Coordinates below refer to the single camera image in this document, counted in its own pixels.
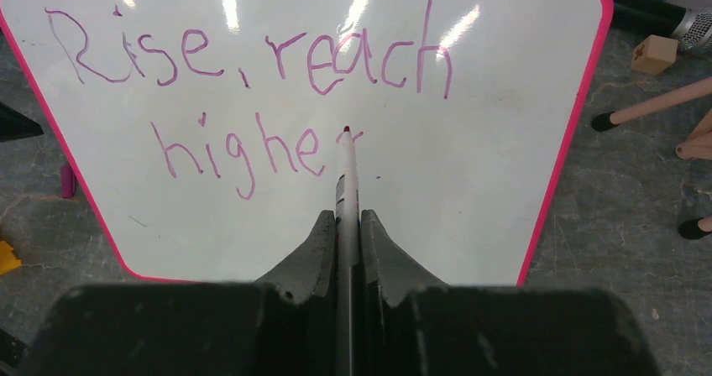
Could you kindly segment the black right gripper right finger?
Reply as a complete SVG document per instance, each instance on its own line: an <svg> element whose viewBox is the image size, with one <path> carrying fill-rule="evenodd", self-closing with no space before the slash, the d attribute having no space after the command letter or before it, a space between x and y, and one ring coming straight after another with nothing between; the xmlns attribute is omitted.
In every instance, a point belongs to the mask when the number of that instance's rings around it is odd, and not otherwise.
<svg viewBox="0 0 712 376"><path fill-rule="evenodd" d="M625 302L599 289L448 285L361 215L363 375L657 375Z"/></svg>

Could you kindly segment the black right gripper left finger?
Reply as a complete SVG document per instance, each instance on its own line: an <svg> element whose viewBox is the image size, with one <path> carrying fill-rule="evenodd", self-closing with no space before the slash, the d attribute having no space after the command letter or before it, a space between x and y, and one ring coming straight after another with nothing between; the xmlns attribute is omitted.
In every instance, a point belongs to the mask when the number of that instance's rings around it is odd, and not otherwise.
<svg viewBox="0 0 712 376"><path fill-rule="evenodd" d="M332 375L336 226L321 212L253 282L90 284L63 294L25 375Z"/></svg>

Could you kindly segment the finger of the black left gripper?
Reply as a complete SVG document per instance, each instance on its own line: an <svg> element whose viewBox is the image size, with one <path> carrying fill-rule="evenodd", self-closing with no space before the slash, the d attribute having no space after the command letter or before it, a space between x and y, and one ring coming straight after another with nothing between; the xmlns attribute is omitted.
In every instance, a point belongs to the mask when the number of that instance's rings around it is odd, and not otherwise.
<svg viewBox="0 0 712 376"><path fill-rule="evenodd" d="M1 143L37 137L44 134L42 127L37 122L17 112L3 102L0 103L0 120Z"/></svg>

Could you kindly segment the purple marker cap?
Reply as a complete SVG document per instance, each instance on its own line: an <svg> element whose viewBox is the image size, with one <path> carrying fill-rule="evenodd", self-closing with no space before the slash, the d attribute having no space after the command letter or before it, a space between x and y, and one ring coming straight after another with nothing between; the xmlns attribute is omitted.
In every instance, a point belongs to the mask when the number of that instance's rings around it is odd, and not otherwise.
<svg viewBox="0 0 712 376"><path fill-rule="evenodd" d="M63 199L71 199L76 194L76 176L74 170L69 164L64 164L60 168L61 190L60 195Z"/></svg>

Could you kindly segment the pink framed whiteboard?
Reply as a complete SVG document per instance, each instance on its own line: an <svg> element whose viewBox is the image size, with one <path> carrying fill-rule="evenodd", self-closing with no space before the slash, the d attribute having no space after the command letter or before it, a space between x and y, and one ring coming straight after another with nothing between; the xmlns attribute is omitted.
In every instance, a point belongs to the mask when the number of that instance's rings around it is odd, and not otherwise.
<svg viewBox="0 0 712 376"><path fill-rule="evenodd" d="M612 0L1 0L132 275L253 280L333 209L440 279L523 281Z"/></svg>

